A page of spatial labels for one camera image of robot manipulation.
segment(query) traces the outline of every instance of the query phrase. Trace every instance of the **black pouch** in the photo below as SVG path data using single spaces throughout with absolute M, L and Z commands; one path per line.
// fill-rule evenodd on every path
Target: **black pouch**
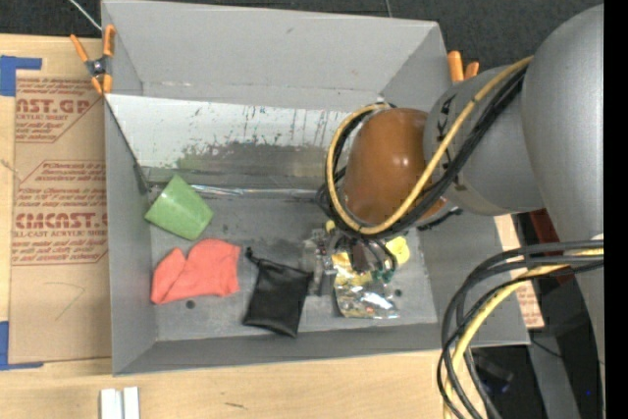
M 295 338 L 312 273 L 253 257 L 250 248 L 246 257 L 258 273 L 242 323 Z

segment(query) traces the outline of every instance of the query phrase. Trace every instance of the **cable bundle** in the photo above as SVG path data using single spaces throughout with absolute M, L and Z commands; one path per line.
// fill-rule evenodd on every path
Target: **cable bundle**
M 567 254 L 567 251 L 578 250 Z M 562 251 L 562 255 L 546 256 L 546 253 Z M 468 310 L 465 311 L 465 299 L 468 292 L 488 278 L 505 272 L 533 266 L 528 272 L 517 278 L 491 288 Z M 480 326 L 491 313 L 514 291 L 525 282 L 535 278 L 549 278 L 565 274 L 583 273 L 603 267 L 603 239 L 569 242 L 543 243 L 524 246 L 516 250 L 499 253 L 476 267 L 467 277 L 462 287 L 456 292 L 447 307 L 442 325 L 443 352 L 439 359 L 437 381 L 439 390 L 445 401 L 444 417 L 464 419 L 462 412 L 453 404 L 451 391 L 455 391 L 467 412 L 474 419 L 482 419 L 482 415 L 473 406 L 462 389 L 457 372 L 464 358 L 469 375 L 478 393 L 484 400 L 494 419 L 501 416 L 483 388 L 482 382 L 473 363 L 469 343 Z M 450 327 L 455 317 L 455 329 Z

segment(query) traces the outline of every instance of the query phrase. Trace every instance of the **wooden table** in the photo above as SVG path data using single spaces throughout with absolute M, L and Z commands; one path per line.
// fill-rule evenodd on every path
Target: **wooden table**
M 71 59 L 79 65 L 66 42 L 0 34 L 0 55 L 37 55 L 53 70 Z M 100 55 L 100 40 L 85 45 Z M 0 320 L 8 319 L 14 118 L 15 99 L 0 96 Z M 443 415 L 438 358 L 423 351 L 116 378 L 108 358 L 45 363 L 0 372 L 0 417 L 97 418 L 100 390 L 137 386 L 143 419 L 436 418 Z

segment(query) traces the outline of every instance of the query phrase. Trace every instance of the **green object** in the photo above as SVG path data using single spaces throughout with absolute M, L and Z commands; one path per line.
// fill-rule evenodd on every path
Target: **green object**
M 144 218 L 170 233 L 193 240 L 201 235 L 213 216 L 202 197 L 179 175 L 174 175 Z

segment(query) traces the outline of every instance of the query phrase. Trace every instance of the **gray bin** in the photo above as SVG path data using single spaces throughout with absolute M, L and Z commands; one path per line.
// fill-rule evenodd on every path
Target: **gray bin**
M 312 195 L 340 121 L 380 99 L 429 111 L 450 86 L 437 24 L 129 0 L 103 0 L 102 18 L 117 31 L 105 108 L 114 374 L 440 347 L 447 301 L 501 250 L 492 218 L 408 235 L 397 319 L 343 318 L 310 295 L 294 340 L 241 324 L 256 277 L 243 249 L 294 266 L 325 223 Z M 193 246 L 143 218 L 173 173 L 215 211 L 201 238 L 242 247 L 238 293 L 150 302 L 157 263 Z M 507 302 L 477 343 L 526 340 Z

